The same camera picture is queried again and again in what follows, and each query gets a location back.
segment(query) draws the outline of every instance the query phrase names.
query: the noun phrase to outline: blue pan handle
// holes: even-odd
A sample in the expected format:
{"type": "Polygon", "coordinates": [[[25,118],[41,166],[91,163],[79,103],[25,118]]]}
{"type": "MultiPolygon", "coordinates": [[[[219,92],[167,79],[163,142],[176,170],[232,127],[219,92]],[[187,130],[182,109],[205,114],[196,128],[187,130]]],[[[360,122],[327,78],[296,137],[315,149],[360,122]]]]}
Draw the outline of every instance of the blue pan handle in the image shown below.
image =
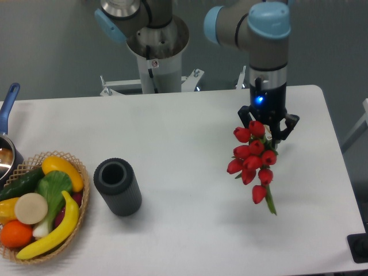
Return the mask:
{"type": "Polygon", "coordinates": [[[19,83],[13,83],[9,87],[9,91],[0,109],[0,134],[7,134],[7,121],[20,88],[19,83]]]}

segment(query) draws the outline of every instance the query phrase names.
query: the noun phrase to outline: white label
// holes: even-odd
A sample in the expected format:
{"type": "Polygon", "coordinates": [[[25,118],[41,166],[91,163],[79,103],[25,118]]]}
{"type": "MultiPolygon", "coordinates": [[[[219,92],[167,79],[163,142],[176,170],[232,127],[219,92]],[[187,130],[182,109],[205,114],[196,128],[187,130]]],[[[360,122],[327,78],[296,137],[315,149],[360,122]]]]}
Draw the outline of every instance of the white label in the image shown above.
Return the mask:
{"type": "Polygon", "coordinates": [[[158,59],[150,59],[147,61],[148,69],[156,69],[159,68],[159,60],[158,59]]]}

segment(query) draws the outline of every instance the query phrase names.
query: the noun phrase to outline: wicker basket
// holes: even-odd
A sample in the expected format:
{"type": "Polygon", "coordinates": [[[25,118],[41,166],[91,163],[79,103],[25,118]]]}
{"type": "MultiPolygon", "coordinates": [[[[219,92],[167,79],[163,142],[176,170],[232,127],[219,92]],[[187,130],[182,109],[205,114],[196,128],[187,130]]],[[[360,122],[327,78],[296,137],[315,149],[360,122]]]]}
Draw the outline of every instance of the wicker basket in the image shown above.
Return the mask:
{"type": "Polygon", "coordinates": [[[81,223],[85,216],[86,208],[87,208],[88,201],[89,201],[89,194],[90,194],[88,173],[86,171],[85,166],[82,164],[82,162],[69,153],[54,151],[54,152],[41,153],[41,154],[35,155],[32,158],[29,158],[27,161],[24,161],[23,164],[18,165],[18,168],[14,170],[13,175],[11,175],[10,178],[7,180],[6,185],[10,184],[13,180],[17,179],[22,174],[27,173],[28,171],[33,170],[34,168],[40,167],[42,164],[42,161],[46,157],[51,156],[51,155],[59,156],[59,157],[64,158],[65,160],[68,160],[80,172],[83,178],[83,182],[85,186],[83,188],[83,199],[82,199],[82,205],[80,206],[80,215],[79,215],[78,223],[73,233],[55,251],[49,254],[43,254],[43,255],[37,256],[30,260],[17,259],[16,255],[18,254],[19,250],[9,249],[0,242],[0,254],[3,256],[3,258],[9,259],[14,263],[19,263],[22,265],[33,265],[36,263],[45,262],[46,260],[50,260],[51,258],[55,257],[57,254],[62,252],[71,243],[74,236],[79,231],[81,227],[81,223]]]}

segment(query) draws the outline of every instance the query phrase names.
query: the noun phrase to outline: foam tube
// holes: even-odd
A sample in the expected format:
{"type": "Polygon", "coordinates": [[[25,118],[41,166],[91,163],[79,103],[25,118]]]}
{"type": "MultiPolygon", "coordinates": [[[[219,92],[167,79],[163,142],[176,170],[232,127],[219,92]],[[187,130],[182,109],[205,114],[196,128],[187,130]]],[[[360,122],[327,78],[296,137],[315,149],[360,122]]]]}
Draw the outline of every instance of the foam tube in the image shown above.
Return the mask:
{"type": "Polygon", "coordinates": [[[103,161],[96,168],[93,181],[110,210],[118,216],[135,213],[142,196],[132,166],[120,158],[103,161]]]}

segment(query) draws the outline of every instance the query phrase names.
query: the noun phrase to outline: yellow banana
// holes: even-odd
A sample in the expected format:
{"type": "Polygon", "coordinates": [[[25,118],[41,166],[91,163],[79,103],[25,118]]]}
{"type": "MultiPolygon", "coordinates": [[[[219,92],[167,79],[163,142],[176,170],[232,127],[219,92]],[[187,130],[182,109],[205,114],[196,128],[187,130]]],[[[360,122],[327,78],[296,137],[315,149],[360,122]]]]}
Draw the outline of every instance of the yellow banana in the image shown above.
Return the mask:
{"type": "Polygon", "coordinates": [[[28,260],[41,255],[58,246],[72,234],[78,223],[79,207],[67,191],[62,191],[62,194],[66,202],[65,216],[62,223],[46,237],[31,243],[19,251],[17,254],[18,259],[28,260]]]}

